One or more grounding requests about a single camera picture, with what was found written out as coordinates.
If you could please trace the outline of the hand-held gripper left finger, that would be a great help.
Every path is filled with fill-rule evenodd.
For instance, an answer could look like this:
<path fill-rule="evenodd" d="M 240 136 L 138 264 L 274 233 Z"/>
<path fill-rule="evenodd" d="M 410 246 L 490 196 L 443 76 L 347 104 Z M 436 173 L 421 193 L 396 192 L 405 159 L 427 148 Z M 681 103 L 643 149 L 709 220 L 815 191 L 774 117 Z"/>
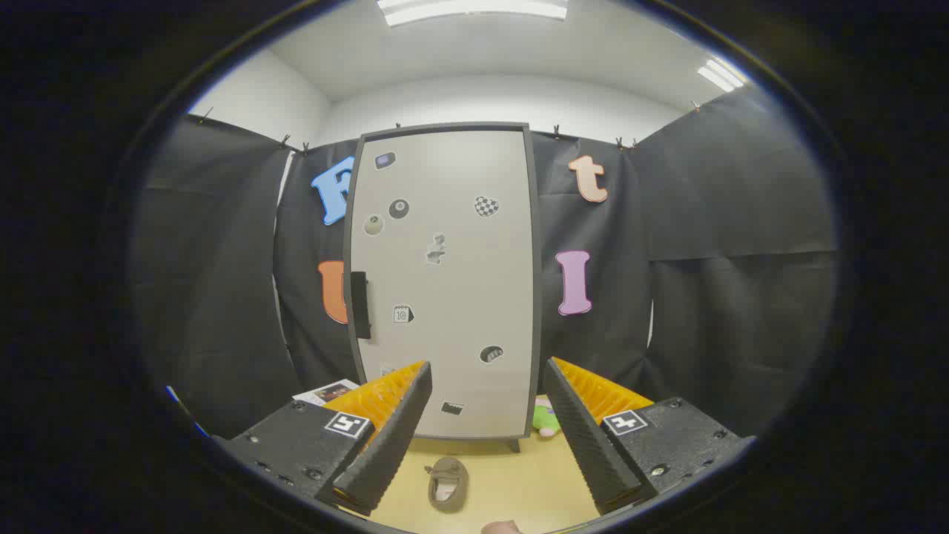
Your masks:
<path fill-rule="evenodd" d="M 325 405 L 293 399 L 216 442 L 248 471 L 309 506 L 369 515 L 399 470 L 431 390 L 417 361 Z"/>

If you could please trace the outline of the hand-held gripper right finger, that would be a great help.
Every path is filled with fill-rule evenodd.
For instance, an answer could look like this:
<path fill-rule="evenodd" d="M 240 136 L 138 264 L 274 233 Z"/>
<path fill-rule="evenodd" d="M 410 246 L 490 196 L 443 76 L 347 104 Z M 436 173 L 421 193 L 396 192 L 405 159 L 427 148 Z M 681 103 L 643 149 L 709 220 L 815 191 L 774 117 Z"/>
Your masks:
<path fill-rule="evenodd" d="M 683 398 L 651 401 L 559 358 L 546 362 L 543 385 L 603 515 L 684 490 L 755 440 Z"/>

